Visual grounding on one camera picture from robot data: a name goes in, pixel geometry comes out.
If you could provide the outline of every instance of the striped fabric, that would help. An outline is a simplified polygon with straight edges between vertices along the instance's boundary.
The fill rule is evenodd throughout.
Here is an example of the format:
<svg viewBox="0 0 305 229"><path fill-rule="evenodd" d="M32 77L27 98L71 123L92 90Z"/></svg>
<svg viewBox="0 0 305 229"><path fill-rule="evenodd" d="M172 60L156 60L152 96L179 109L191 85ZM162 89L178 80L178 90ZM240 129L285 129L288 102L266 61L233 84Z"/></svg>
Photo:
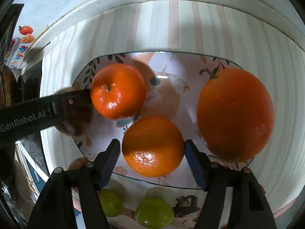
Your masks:
<svg viewBox="0 0 305 229"><path fill-rule="evenodd" d="M273 211L305 184L305 54L258 19L227 7L164 0L126 5L84 20L51 41L43 58L41 96L72 84L93 58L128 51L175 50L229 59L258 77L274 103L272 139L250 168ZM71 137L41 132L48 167L67 168L81 157Z"/></svg>

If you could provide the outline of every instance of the mandarin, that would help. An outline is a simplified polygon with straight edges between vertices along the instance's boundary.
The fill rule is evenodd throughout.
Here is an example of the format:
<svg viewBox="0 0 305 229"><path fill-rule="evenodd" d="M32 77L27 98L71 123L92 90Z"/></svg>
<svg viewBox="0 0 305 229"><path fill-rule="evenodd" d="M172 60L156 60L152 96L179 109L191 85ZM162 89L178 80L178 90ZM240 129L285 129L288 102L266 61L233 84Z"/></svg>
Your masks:
<svg viewBox="0 0 305 229"><path fill-rule="evenodd" d="M145 97L145 81L140 72L130 65L111 64L94 76L91 100L95 109L108 119L135 115Z"/></svg>
<svg viewBox="0 0 305 229"><path fill-rule="evenodd" d="M122 153L134 171L161 177L174 171L184 156L184 140L178 127L161 117L136 121L126 132Z"/></svg>
<svg viewBox="0 0 305 229"><path fill-rule="evenodd" d="M254 75L242 69L223 69L200 92L197 124L215 156L227 162L247 161L271 136L273 103Z"/></svg>

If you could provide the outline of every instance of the patterned plate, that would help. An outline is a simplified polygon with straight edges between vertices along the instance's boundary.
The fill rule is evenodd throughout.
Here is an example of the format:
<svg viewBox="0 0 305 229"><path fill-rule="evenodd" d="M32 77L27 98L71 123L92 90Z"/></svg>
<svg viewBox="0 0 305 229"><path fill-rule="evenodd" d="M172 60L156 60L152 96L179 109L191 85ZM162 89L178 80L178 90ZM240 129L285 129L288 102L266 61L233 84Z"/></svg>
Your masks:
<svg viewBox="0 0 305 229"><path fill-rule="evenodd" d="M210 79L209 73L220 68L240 68L237 64L218 57L181 52L132 52L98 57L81 71L73 87L91 87L92 79L100 69L111 63L124 63L137 68L145 79L147 96L141 111L132 118L112 121L94 110L89 130L79 137L73 137L76 145L89 160L104 151L111 140L122 141L125 131L138 118L161 116L171 120L181 131L184 139L192 139L199 151L205 152L212 161L232 169L241 169L248 162L229 164L211 154L199 134L196 123L196 106L202 86ZM164 186L197 188L192 172L184 157L178 168L163 177L144 177L133 171L120 155L115 173Z"/></svg>

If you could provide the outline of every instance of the tangerine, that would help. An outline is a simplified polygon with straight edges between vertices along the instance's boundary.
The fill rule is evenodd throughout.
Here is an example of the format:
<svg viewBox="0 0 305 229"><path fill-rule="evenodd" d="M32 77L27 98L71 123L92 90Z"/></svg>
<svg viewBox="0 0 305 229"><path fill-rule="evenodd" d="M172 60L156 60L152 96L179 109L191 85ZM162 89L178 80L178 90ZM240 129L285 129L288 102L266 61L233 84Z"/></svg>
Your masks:
<svg viewBox="0 0 305 229"><path fill-rule="evenodd" d="M242 69L223 69L200 92L197 124L215 156L228 162L247 161L271 136L273 103L254 75Z"/></svg>
<svg viewBox="0 0 305 229"><path fill-rule="evenodd" d="M184 156L184 140L178 127L161 117L145 117L126 132L122 153L134 171L161 177L174 171Z"/></svg>
<svg viewBox="0 0 305 229"><path fill-rule="evenodd" d="M92 103L108 119L135 115L140 111L145 97L145 81L140 72L130 65L108 65L93 78Z"/></svg>

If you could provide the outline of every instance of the green fruit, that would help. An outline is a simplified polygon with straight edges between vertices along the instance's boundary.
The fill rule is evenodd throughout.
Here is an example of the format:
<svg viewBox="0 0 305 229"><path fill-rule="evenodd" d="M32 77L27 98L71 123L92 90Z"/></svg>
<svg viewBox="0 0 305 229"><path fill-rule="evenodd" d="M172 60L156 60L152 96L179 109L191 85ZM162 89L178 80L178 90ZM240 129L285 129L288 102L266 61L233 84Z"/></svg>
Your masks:
<svg viewBox="0 0 305 229"><path fill-rule="evenodd" d="M115 217L121 214L123 202L117 192L111 189L103 189L97 192L97 195L106 217Z"/></svg>
<svg viewBox="0 0 305 229"><path fill-rule="evenodd" d="M163 200L146 198L135 211L135 219L147 228L162 228L173 221L173 209Z"/></svg>

